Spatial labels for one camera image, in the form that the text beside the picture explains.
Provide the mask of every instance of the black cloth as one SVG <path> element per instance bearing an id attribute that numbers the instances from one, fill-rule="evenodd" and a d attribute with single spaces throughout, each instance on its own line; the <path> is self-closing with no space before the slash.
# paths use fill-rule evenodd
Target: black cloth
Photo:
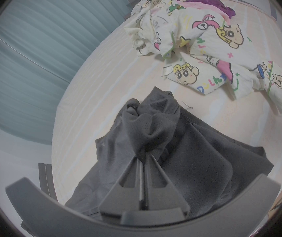
<path id="1" fill-rule="evenodd" d="M 148 151 L 190 205 L 189 218 L 223 206 L 273 168 L 264 148 L 221 134 L 156 87 L 141 104 L 129 100 L 96 146 L 98 162 L 65 205 L 99 219 L 99 204 L 132 157 Z"/>

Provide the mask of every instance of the teal curtain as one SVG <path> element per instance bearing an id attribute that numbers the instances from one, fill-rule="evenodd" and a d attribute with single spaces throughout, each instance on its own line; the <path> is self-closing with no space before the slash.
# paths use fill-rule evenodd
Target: teal curtain
<path id="1" fill-rule="evenodd" d="M 13 0 L 0 16 L 0 128 L 52 143 L 70 81 L 131 11 L 128 0 Z"/>

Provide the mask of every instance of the pile of clothes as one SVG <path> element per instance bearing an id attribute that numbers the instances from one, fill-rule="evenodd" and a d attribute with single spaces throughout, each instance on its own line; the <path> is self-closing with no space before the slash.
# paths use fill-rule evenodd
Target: pile of clothes
<path id="1" fill-rule="evenodd" d="M 65 206 L 99 220 L 100 203 L 141 151 L 151 152 L 190 205 L 189 219 L 225 205 L 273 168 L 264 148 L 221 134 L 156 87 L 142 103 L 130 99 L 96 146 L 98 162 Z"/>
<path id="2" fill-rule="evenodd" d="M 265 90 L 282 113 L 282 68 L 263 59 L 219 0 L 149 0 L 126 24 L 138 55 L 160 54 L 163 76 L 200 93 L 224 83 L 235 99 Z"/>

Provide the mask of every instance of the cartoon eye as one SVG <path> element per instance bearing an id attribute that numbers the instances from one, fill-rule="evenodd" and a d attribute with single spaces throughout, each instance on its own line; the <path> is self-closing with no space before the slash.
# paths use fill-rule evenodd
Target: cartoon eye
<path id="1" fill-rule="evenodd" d="M 234 37 L 234 32 L 233 32 L 233 31 L 228 31 L 228 32 L 227 32 L 227 35 L 228 35 L 230 38 L 232 38 L 232 37 Z"/>
<path id="2" fill-rule="evenodd" d="M 188 76 L 188 71 L 187 71 L 187 70 L 184 70 L 183 75 L 184 75 L 185 77 L 187 77 L 187 76 Z"/>
<path id="3" fill-rule="evenodd" d="M 203 23 L 201 23 L 201 24 L 199 24 L 198 26 L 197 26 L 197 28 L 199 29 L 199 30 L 206 30 L 207 28 L 208 28 L 208 25 L 207 25 L 207 23 L 205 23 L 205 22 L 203 22 Z"/>

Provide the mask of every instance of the mattress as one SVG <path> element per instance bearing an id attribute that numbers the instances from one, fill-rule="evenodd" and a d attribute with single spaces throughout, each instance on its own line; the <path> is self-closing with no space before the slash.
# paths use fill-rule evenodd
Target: mattress
<path id="1" fill-rule="evenodd" d="M 282 67 L 282 32 L 276 20 L 255 6 L 221 0 L 236 11 L 257 51 Z M 282 115 L 265 92 L 233 100 L 226 85 L 208 95 L 161 77 L 160 55 L 137 56 L 123 29 L 112 32 L 79 69 L 57 111 L 52 141 L 56 196 L 65 204 L 96 163 L 95 140 L 110 129 L 130 98 L 142 101 L 154 86 L 171 91 L 178 103 L 220 132 L 252 146 L 263 146 L 274 164 L 269 177 L 282 185 Z"/>

